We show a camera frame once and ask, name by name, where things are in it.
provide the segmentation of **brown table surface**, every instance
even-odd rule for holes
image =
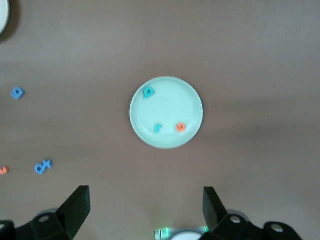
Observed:
[[[11,0],[0,36],[0,219],[16,226],[89,185],[76,240],[204,226],[203,187],[258,227],[320,227],[320,2]],[[171,150],[130,123],[136,90],[199,93],[198,134]],[[26,91],[20,100],[10,91]],[[39,176],[34,166],[50,158]]]

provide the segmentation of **metal screw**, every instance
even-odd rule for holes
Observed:
[[[39,219],[40,223],[44,223],[45,221],[47,221],[49,219],[49,216],[43,216]]]
[[[277,233],[283,233],[284,229],[279,224],[272,224],[271,228],[276,231]]]
[[[232,216],[232,217],[230,217],[230,220],[231,220],[234,224],[239,224],[239,223],[241,223],[240,218],[237,217],[237,216]]]

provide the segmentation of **white circular object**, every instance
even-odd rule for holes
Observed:
[[[0,0],[0,34],[2,34],[7,26],[9,9],[9,0]]]
[[[201,235],[192,231],[185,231],[175,235],[171,240],[199,240]]]
[[[196,90],[172,76],[147,81],[136,91],[130,105],[135,133],[160,149],[174,149],[189,142],[202,119],[203,106]]]

